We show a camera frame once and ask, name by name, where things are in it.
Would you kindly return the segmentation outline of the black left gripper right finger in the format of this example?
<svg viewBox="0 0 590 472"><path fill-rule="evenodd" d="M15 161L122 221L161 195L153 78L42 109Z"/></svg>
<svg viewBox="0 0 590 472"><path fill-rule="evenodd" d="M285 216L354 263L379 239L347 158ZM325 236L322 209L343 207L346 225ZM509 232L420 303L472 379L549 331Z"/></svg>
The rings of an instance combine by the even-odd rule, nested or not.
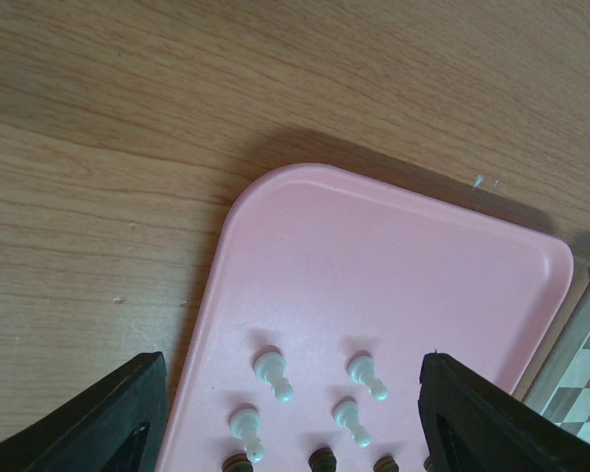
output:
<svg viewBox="0 0 590 472"><path fill-rule="evenodd" d="M429 471L590 471L590 444L445 353L424 356L418 400Z"/></svg>

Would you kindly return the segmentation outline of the white pawn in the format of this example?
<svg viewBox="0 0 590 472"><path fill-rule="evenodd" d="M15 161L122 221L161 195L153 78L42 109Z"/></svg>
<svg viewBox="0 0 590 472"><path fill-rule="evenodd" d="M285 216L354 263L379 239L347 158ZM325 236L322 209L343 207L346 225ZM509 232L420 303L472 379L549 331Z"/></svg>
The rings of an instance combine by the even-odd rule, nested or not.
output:
<svg viewBox="0 0 590 472"><path fill-rule="evenodd" d="M266 451L259 436L262 420L255 408L243 408L237 411L229 422L231 434L242 442L245 454L252 463L258 463L265 457Z"/></svg>
<svg viewBox="0 0 590 472"><path fill-rule="evenodd" d="M338 403L332 411L335 424L349 431L353 441L359 447L368 447L371 436L360 422L360 409L353 400L344 400Z"/></svg>
<svg viewBox="0 0 590 472"><path fill-rule="evenodd" d="M288 402L293 398L293 387L285 377L286 361L279 352L267 351L255 361L253 369L256 378L271 387L278 401Z"/></svg>
<svg viewBox="0 0 590 472"><path fill-rule="evenodd" d="M376 364L370 355L354 357L347 365L347 374L354 383L363 385L375 400L387 399L388 389L377 377Z"/></svg>

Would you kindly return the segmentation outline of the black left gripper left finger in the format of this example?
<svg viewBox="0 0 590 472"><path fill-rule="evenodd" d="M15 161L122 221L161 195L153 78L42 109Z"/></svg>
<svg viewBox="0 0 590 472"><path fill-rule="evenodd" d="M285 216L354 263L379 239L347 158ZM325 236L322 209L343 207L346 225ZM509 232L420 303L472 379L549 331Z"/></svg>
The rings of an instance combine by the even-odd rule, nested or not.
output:
<svg viewBox="0 0 590 472"><path fill-rule="evenodd" d="M160 352L141 353L0 442L0 471L153 471L168 395Z"/></svg>

